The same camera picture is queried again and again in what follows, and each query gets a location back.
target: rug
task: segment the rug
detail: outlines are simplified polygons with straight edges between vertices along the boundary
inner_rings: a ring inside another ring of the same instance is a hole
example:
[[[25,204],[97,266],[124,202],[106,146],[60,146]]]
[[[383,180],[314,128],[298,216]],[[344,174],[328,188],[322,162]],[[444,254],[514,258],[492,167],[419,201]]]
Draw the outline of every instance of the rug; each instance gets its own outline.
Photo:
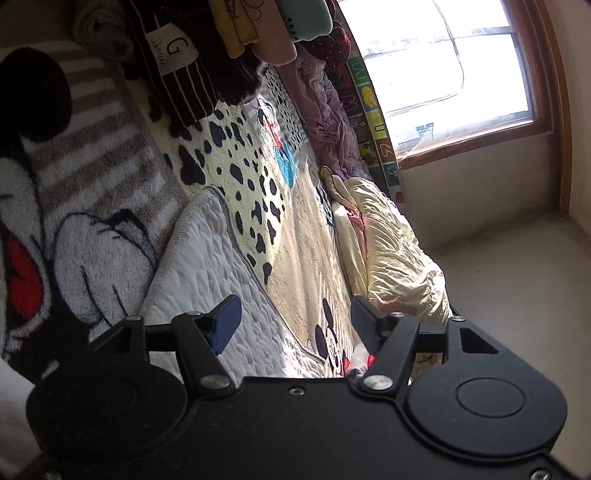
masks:
[[[147,325],[168,323],[209,312],[230,294],[241,299],[242,321],[218,360],[236,384],[245,376],[324,375],[324,360],[299,345],[240,252],[223,194],[205,187],[181,214],[140,313]],[[150,360],[182,380],[173,352],[153,352]]]
[[[275,70],[249,105],[220,103],[175,130],[137,72],[67,40],[56,18],[67,2],[1,8],[0,79],[13,93],[0,136],[2,359],[39,382],[137,313],[180,212],[210,185],[299,343],[342,375],[358,340],[332,213]],[[16,28],[23,9],[50,24]]]

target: circular pad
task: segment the circular pad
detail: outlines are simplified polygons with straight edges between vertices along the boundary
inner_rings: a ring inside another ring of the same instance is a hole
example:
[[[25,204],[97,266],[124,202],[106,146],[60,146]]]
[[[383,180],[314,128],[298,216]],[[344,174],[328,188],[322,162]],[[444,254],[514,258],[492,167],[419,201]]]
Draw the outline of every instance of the circular pad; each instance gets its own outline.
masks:
[[[174,375],[107,354],[47,377],[29,396],[27,418],[47,452],[104,462],[155,447],[186,408],[187,391]]]
[[[406,409],[437,443],[489,458],[551,448],[566,419],[560,390],[508,351],[450,357],[415,380]]]
[[[497,378],[475,378],[456,390],[459,404],[479,417],[501,419],[519,412],[525,395],[519,387]]]

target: bedding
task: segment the bedding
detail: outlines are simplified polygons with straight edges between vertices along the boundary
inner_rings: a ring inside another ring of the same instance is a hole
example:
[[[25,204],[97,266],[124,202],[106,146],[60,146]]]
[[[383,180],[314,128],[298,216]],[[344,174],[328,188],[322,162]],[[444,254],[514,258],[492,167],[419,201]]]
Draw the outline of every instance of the bedding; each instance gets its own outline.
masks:
[[[205,187],[187,205],[139,311],[146,324],[181,313],[209,312],[230,294],[242,300],[242,321],[218,359],[235,383],[250,377],[319,378],[324,359],[306,351],[271,303],[238,247],[223,194]],[[182,380],[172,352],[151,362]]]
[[[443,272],[420,249],[396,205],[365,179],[343,182],[325,167],[321,176],[333,199],[352,294],[367,298],[383,313],[408,313],[425,325],[446,322],[452,311]]]

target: window pane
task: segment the window pane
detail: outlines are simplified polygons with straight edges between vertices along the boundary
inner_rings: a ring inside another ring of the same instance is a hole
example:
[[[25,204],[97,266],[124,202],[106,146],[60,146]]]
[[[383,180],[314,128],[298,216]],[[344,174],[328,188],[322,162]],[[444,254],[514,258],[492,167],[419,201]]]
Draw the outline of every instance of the window pane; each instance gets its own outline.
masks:
[[[462,68],[450,41],[367,59],[365,66],[386,114],[451,95],[462,87]]]
[[[363,57],[449,39],[431,0],[343,0],[339,6]]]
[[[450,99],[388,117],[397,153],[416,146],[427,148],[487,126],[531,119],[511,35],[459,38],[456,44],[465,74],[463,88]]]
[[[508,27],[500,0],[436,0],[454,37],[481,28]]]

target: window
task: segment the window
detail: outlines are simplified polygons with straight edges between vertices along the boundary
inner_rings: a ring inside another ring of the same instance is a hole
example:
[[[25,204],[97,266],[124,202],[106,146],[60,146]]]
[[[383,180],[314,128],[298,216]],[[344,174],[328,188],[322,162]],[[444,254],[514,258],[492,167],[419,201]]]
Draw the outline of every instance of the window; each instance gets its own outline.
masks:
[[[518,32],[501,0],[339,5],[401,167],[405,159],[536,120]]]

